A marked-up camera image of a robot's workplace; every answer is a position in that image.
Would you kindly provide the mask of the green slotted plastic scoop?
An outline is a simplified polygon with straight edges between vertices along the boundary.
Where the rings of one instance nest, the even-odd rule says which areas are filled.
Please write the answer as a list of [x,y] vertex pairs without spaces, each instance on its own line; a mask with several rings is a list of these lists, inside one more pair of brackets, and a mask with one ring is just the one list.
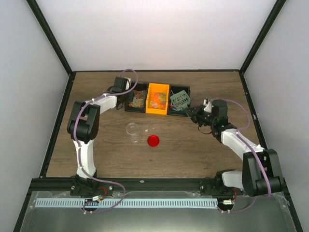
[[191,103],[191,99],[185,90],[172,94],[170,96],[170,100],[173,108],[176,111],[187,108]]

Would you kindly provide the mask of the black bin with popsicle candies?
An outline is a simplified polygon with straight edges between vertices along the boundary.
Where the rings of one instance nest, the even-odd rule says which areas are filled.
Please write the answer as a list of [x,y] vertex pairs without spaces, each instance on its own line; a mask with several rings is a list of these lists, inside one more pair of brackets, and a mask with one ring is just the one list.
[[145,113],[148,83],[137,83],[125,101],[125,111]]

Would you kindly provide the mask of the black bin with lollipops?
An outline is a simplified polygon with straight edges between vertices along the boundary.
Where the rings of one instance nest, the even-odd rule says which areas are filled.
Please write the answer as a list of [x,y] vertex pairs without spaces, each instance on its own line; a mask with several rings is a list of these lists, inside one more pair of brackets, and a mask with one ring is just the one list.
[[167,115],[187,116],[185,109],[191,104],[190,87],[170,85]]

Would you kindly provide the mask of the orange bin with gummies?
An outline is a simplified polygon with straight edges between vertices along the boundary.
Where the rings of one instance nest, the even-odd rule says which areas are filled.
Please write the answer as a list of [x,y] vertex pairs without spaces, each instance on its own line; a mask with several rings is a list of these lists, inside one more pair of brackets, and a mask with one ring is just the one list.
[[150,83],[148,85],[145,112],[147,114],[167,115],[169,108],[168,84]]

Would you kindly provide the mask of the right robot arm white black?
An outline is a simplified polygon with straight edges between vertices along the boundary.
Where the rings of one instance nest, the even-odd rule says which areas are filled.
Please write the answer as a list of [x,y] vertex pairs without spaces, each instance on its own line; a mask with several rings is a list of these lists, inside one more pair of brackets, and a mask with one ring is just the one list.
[[229,122],[225,100],[205,99],[202,105],[186,108],[184,111],[199,127],[209,126],[210,134],[242,160],[241,171],[227,170],[217,173],[214,183],[217,193],[225,195],[232,188],[237,188],[251,197],[270,196],[284,189],[277,152],[256,145],[241,134],[241,129]]

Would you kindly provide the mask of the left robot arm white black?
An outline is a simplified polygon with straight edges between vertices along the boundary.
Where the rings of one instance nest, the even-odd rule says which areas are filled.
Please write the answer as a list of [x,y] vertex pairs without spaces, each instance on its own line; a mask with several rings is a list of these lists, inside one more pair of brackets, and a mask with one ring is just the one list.
[[67,132],[73,140],[76,157],[77,171],[75,181],[81,185],[87,195],[94,195],[100,184],[117,185],[123,190],[125,187],[117,182],[105,181],[97,178],[94,164],[94,139],[99,130],[100,115],[116,108],[123,103],[123,97],[131,91],[131,79],[116,77],[114,84],[101,96],[89,101],[76,101],[73,104],[69,117]]

